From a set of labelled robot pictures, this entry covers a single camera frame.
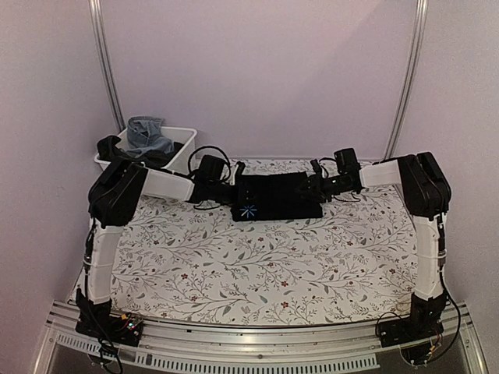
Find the black t-shirt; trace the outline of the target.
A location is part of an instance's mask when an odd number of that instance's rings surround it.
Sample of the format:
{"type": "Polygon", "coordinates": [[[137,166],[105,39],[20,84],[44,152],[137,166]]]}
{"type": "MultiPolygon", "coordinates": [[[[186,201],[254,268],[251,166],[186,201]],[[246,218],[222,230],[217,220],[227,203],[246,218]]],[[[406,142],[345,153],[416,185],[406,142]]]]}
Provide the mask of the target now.
{"type": "Polygon", "coordinates": [[[232,219],[241,222],[321,218],[322,206],[302,198],[296,191],[306,178],[305,172],[240,175],[235,182],[232,219]]]}

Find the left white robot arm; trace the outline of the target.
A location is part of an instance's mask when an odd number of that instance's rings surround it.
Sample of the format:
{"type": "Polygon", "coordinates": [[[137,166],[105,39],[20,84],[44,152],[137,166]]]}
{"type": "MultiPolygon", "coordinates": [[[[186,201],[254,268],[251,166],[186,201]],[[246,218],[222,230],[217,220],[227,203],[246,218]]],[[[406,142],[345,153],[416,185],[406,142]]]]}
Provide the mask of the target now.
{"type": "Polygon", "coordinates": [[[204,156],[198,169],[183,175],[166,169],[154,170],[118,157],[102,171],[88,194],[91,226],[83,255],[85,278],[76,294],[76,303],[81,309],[95,308],[87,313],[84,321],[99,338],[108,338],[116,330],[114,318],[98,308],[110,307],[116,249],[140,197],[193,204],[212,200],[228,205],[235,198],[235,180],[244,170],[244,164],[238,163],[234,171],[223,177],[218,166],[226,164],[226,161],[204,156]]]}

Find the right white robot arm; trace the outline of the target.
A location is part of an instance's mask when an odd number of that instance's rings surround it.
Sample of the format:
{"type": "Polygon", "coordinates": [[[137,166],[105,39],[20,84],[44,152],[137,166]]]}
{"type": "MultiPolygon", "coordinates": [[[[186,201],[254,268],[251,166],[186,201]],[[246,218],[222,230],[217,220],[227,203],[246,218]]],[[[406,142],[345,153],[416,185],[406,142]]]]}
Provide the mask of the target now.
{"type": "Polygon", "coordinates": [[[314,173],[296,189],[304,199],[330,202],[343,192],[393,185],[402,189],[405,208],[416,231],[418,269],[412,304],[445,303],[441,278],[446,259],[445,225],[451,200],[451,187],[434,155],[409,154],[375,164],[359,164],[354,149],[334,153],[338,174],[325,178],[317,160],[314,173]]]}

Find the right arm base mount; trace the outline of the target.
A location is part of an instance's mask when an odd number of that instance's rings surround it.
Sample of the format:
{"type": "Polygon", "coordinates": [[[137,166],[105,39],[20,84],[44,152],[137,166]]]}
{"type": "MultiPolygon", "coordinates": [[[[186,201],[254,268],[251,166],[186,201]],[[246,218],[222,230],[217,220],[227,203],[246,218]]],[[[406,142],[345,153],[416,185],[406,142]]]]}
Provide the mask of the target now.
{"type": "Polygon", "coordinates": [[[444,311],[447,300],[445,293],[429,300],[412,294],[408,317],[377,322],[375,334],[381,346],[391,347],[443,333],[441,313],[444,311]]]}

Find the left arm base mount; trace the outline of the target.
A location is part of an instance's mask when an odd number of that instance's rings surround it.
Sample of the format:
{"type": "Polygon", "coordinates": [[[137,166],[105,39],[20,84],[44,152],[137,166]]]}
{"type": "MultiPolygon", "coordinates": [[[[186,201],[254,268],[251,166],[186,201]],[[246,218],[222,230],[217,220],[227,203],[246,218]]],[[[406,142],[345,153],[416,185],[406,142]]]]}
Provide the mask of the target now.
{"type": "Polygon", "coordinates": [[[130,313],[126,313],[125,318],[112,316],[111,300],[95,304],[78,288],[76,305],[80,310],[77,333],[94,338],[109,338],[112,343],[126,346],[139,346],[143,332],[142,322],[130,313]]]}

